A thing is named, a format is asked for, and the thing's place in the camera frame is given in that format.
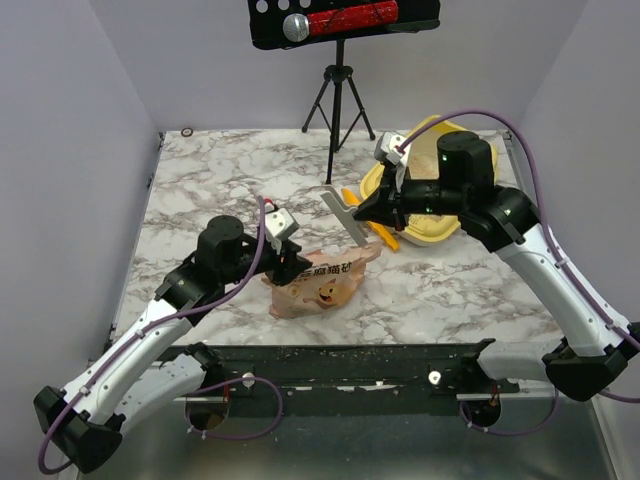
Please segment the yellow litter scoop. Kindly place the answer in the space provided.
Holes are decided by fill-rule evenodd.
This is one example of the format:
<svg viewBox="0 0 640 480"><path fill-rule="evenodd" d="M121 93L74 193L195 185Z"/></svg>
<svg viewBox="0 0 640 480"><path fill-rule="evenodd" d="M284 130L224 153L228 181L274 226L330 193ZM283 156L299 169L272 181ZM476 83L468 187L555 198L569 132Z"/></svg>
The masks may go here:
<svg viewBox="0 0 640 480"><path fill-rule="evenodd" d="M345 203L348 206L359 206L360 205L361 200L356 196L355 193L353 193L348 188L342 188L341 189L341 194L342 194L343 200L345 201ZM399 250L399 248L400 248L399 242L387 230L387 228L385 226L380 225L380 224L375 223L375 222L371 222L371 221L368 221L367 225L376 235L378 235L382 239L382 241L392 251L397 252Z"/></svg>

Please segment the white bag sealing clip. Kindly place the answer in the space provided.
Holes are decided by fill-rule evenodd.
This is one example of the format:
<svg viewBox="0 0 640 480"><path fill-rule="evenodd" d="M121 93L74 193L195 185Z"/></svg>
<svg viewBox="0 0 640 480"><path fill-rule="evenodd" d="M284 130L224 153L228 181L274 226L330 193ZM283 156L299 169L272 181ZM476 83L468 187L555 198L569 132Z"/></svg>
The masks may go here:
<svg viewBox="0 0 640 480"><path fill-rule="evenodd" d="M368 243L367 233L360 223L353 218L356 207L348 206L332 185L325 185L320 197L355 244L359 247L364 247Z"/></svg>

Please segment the pink cat litter bag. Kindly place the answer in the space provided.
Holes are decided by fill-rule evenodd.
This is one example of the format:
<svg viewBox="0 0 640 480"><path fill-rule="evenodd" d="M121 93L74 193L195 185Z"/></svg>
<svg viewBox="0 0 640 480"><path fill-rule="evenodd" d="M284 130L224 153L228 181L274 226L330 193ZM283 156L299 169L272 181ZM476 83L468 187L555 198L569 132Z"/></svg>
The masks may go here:
<svg viewBox="0 0 640 480"><path fill-rule="evenodd" d="M351 247L339 255L316 250L306 255L312 266L287 285L276 286L263 276L262 282L271 289L269 313L274 318L293 319L343 307L363 283L367 265L381 251L380 242Z"/></svg>

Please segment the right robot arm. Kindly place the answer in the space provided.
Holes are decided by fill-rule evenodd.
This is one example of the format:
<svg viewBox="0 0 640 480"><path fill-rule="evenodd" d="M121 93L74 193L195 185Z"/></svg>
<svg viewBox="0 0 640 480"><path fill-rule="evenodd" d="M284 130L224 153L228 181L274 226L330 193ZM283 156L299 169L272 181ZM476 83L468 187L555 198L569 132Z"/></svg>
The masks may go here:
<svg viewBox="0 0 640 480"><path fill-rule="evenodd" d="M440 136L435 180L411 178L410 149L396 133L379 139L374 156L383 173L354 219L401 231L412 215L457 217L464 232L519 275L563 333L550 344L490 342L461 365L462 384L480 392L495 380L542 381L576 401L603 392L638 353L638 325L606 306L572 269L524 192L496 184L488 142L470 131Z"/></svg>

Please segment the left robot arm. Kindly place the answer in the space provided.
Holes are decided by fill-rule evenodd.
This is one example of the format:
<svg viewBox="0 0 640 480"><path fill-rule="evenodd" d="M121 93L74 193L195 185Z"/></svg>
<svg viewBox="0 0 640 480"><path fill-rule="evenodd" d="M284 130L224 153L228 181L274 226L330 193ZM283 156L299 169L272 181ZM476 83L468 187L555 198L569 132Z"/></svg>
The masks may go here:
<svg viewBox="0 0 640 480"><path fill-rule="evenodd" d="M277 286L291 283L310 268L291 241L299 228L291 213L275 208L259 216L256 235L236 217L212 218L195 250L169 272L138 319L97 361L64 387L44 387L33 404L47 443L83 473L101 467L118 449L126 429L157 405L191 389L214 393L220 368L202 358L201 348L181 355L170 368L150 371L177 339L211 310L226 303L255 276L266 274Z"/></svg>

